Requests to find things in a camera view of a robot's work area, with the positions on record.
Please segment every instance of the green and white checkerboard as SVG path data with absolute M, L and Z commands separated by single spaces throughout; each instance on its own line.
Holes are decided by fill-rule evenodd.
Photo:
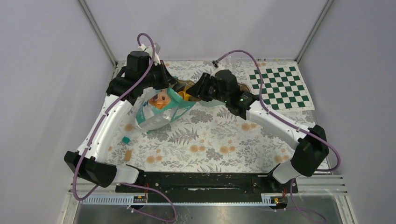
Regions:
M 264 80 L 262 98 L 274 110 L 314 110 L 311 96 L 297 66 L 260 68 Z M 248 80 L 254 94 L 259 94 L 260 75 L 258 70 L 248 71 Z

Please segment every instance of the gray floor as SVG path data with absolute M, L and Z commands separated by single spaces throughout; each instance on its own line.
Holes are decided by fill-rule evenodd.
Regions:
M 328 224 L 342 223 L 336 202 L 331 196 L 296 196 L 300 208 L 314 209 L 324 215 Z M 131 213 L 125 206 L 118 205 L 80 205 L 74 224 L 160 224 L 161 221 Z M 274 224 L 311 223 L 298 211 L 273 212 L 264 206 L 177 206 L 178 218 L 176 224 Z M 156 214 L 162 218 L 173 215 L 170 206 L 146 206 L 142 211 Z M 309 216 L 321 220 L 315 214 Z

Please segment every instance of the yellow object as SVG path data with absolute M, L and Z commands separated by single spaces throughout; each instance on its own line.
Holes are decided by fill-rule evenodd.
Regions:
M 180 91 L 178 94 L 183 98 L 183 100 L 188 101 L 191 97 L 191 95 L 187 94 L 185 91 Z

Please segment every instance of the leaf pattern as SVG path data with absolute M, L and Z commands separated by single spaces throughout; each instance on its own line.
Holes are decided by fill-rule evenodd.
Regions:
M 183 80 L 198 80 L 211 73 L 210 61 L 165 62 L 171 75 Z M 266 62 L 266 66 L 296 66 L 295 62 Z M 247 83 L 253 62 L 237 62 L 233 67 L 238 81 Z M 148 133 L 134 124 L 136 109 L 128 111 L 117 129 L 107 153 L 107 163 L 129 164 L 146 171 L 163 172 L 269 172 L 277 162 L 293 155 L 293 150 L 270 130 L 231 114 L 224 106 L 203 107 L 197 103 L 175 122 Z M 283 113 L 306 126 L 313 126 L 312 111 Z M 126 126 L 133 125 L 132 130 Z M 130 139 L 128 144 L 122 139 Z M 125 153 L 132 151 L 129 161 Z M 328 168 L 324 161 L 320 168 Z

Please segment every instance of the white wall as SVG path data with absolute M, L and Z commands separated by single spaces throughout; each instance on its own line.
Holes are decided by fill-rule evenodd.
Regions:
M 396 219 L 395 8 L 336 0 L 300 64 L 359 224 Z
M 217 59 L 234 49 L 297 57 L 326 0 L 86 0 L 115 57 L 149 34 L 166 60 Z
M 112 66 L 77 1 L 0 8 L 0 223 L 53 224 Z

